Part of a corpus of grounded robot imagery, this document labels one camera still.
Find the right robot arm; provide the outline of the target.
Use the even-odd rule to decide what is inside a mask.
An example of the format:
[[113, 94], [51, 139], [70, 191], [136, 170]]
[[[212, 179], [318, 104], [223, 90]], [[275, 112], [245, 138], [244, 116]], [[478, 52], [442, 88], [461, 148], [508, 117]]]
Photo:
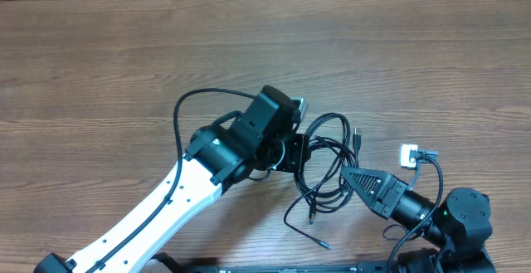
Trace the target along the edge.
[[490, 200], [473, 188], [455, 188], [434, 203], [391, 173], [345, 167], [341, 175], [373, 213], [392, 219], [435, 246], [392, 253], [388, 272], [494, 273], [485, 248], [492, 234]]

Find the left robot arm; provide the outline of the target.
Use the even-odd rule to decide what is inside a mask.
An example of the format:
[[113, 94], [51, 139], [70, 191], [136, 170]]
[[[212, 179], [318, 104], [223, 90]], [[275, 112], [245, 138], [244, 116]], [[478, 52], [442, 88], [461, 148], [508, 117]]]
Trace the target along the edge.
[[165, 179], [100, 239], [62, 258], [46, 256], [37, 272], [140, 272], [190, 219], [257, 171], [299, 173], [308, 137], [297, 129], [307, 101], [266, 85], [241, 112], [198, 129]]

